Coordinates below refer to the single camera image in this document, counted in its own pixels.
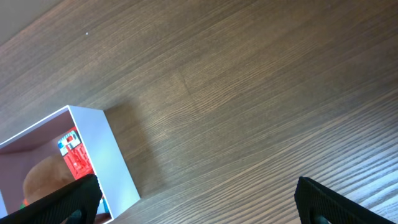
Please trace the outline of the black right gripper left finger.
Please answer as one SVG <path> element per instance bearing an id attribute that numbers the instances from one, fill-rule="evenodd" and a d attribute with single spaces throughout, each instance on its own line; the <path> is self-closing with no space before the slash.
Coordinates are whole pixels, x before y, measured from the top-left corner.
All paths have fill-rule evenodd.
<path id="1" fill-rule="evenodd" d="M 102 192 L 97 176 L 88 174 L 1 219 L 2 224 L 95 222 Z"/>

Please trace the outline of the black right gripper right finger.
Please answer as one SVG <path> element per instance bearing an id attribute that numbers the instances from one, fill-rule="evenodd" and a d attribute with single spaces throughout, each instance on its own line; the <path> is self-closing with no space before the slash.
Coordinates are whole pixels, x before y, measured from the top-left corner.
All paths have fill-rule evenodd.
<path id="1" fill-rule="evenodd" d="M 309 177 L 300 177 L 294 193 L 304 224 L 394 224 Z"/>

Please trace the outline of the brown plush toy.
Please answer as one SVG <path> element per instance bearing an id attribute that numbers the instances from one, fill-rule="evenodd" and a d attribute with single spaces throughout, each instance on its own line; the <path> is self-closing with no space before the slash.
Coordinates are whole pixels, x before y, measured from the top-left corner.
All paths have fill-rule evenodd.
<path id="1" fill-rule="evenodd" d="M 33 166 L 26 175 L 20 209 L 75 181 L 62 155 L 48 156 Z"/>

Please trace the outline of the red toy fire truck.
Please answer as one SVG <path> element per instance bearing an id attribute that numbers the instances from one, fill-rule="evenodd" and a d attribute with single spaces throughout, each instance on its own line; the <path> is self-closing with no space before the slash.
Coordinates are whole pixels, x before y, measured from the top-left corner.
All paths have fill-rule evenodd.
<path id="1" fill-rule="evenodd" d="M 57 142 L 61 155 L 75 180 L 94 174 L 87 151 L 76 127 L 71 128 Z"/>

